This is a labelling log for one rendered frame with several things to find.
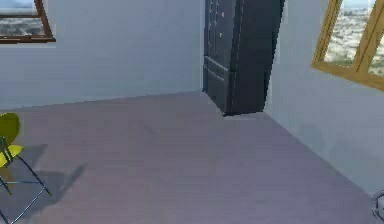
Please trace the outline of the dark grey tall cupboard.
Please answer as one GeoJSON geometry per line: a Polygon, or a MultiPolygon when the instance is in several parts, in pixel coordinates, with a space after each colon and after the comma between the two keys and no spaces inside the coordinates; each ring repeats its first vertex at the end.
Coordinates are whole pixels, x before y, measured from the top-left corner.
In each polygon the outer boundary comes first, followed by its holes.
{"type": "Polygon", "coordinates": [[[262,112],[285,0],[205,0],[203,88],[224,116],[262,112]]]}

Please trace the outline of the yellow wooden framed window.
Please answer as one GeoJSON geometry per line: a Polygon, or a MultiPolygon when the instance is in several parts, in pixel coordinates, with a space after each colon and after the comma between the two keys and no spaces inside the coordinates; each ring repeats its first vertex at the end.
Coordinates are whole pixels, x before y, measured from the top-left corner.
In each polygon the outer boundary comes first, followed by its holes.
{"type": "Polygon", "coordinates": [[[328,0],[312,67],[384,91],[384,0],[328,0]]]}

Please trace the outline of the yellow-green folding chair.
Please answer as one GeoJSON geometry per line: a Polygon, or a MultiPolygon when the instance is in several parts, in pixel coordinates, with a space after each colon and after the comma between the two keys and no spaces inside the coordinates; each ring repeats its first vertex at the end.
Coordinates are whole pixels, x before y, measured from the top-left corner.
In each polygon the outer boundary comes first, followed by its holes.
{"type": "Polygon", "coordinates": [[[10,221],[0,209],[0,217],[2,218],[4,224],[15,224],[18,222],[43,192],[46,192],[49,196],[52,195],[47,185],[41,180],[32,167],[20,156],[24,147],[22,145],[14,144],[20,128],[20,118],[16,113],[6,112],[0,114],[0,188],[4,188],[9,195],[12,195],[11,187],[18,184],[39,184],[41,186],[41,190],[34,196],[24,210],[12,221],[10,221]],[[34,181],[15,181],[11,178],[12,174],[9,171],[9,166],[15,160],[19,160],[25,165],[25,167],[34,176],[34,181]]]}

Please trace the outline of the dark brown framed window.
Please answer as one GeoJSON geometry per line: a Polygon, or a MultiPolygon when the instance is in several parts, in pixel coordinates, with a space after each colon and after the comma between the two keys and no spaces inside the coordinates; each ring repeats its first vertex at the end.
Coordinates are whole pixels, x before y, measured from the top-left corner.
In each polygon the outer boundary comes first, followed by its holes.
{"type": "Polygon", "coordinates": [[[0,0],[0,44],[55,41],[45,0],[0,0]]]}

